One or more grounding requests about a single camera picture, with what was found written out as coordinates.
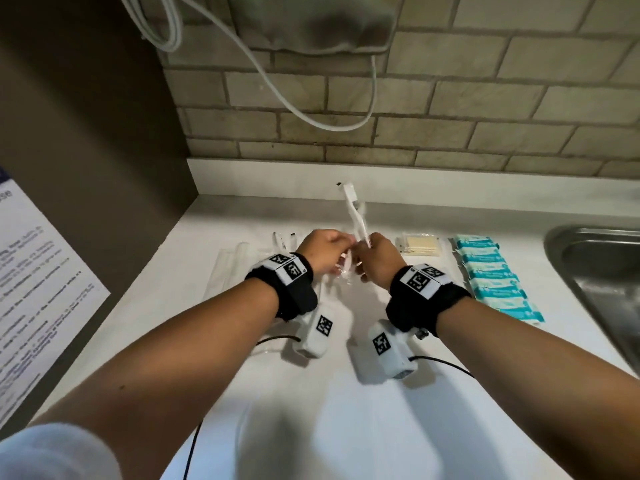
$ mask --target backsplash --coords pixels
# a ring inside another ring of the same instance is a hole
[[[229,20],[226,0],[197,1]],[[374,117],[343,133],[289,113],[188,10],[159,56],[194,156],[640,178],[640,0],[404,0]],[[314,118],[366,113],[367,56],[256,55]]]

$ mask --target forearm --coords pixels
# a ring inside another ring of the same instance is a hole
[[[134,342],[36,422],[92,431],[112,448],[125,480],[159,478],[277,309],[273,288],[242,282]]]
[[[640,383],[471,298],[443,312],[443,343],[500,407],[577,479],[640,471]]]

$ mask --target stainless steel sink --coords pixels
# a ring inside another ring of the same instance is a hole
[[[564,227],[545,240],[551,264],[640,374],[640,231]]]

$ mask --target white cable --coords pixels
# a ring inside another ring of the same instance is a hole
[[[161,0],[164,6],[164,10],[167,15],[167,20],[169,22],[169,37],[167,40],[163,40],[158,36],[158,34],[149,26],[148,21],[145,17],[145,14],[140,6],[139,0],[121,0],[124,4],[124,7],[127,9],[130,17],[133,19],[134,23],[138,26],[142,35],[149,40],[153,45],[155,45],[160,50],[165,52],[173,52],[174,50],[180,47],[182,43],[182,16],[178,11],[178,8],[175,6],[174,0]],[[361,128],[366,124],[366,122],[371,119],[371,115],[373,113],[373,108],[376,105],[376,94],[378,92],[378,76],[376,73],[376,58],[375,56],[371,56],[371,101],[369,103],[369,110],[367,115],[363,120],[357,122],[356,124],[349,126],[332,126],[325,125],[324,123],[320,123],[319,121],[313,120],[309,118],[306,114],[300,112],[298,108],[293,106],[292,103],[287,101],[287,99],[280,93],[278,88],[273,85],[269,76],[267,76],[267,72],[264,71],[260,62],[255,58],[252,51],[244,44],[240,37],[238,37],[233,31],[231,31],[228,26],[226,26],[222,21],[220,21],[215,15],[206,10],[206,8],[197,4],[193,0],[181,0],[183,3],[189,5],[191,8],[196,10],[197,12],[203,14],[205,17],[210,19],[220,30],[222,30],[231,40],[236,42],[237,46],[242,49],[244,54],[249,57],[249,60],[255,66],[257,71],[260,73],[262,78],[264,79],[267,86],[272,90],[273,94],[279,99],[279,101],[284,104],[284,106],[290,110],[293,114],[299,117],[301,120],[306,121],[311,126],[315,126],[316,128],[320,128],[322,130],[327,131],[352,131],[358,128]]]

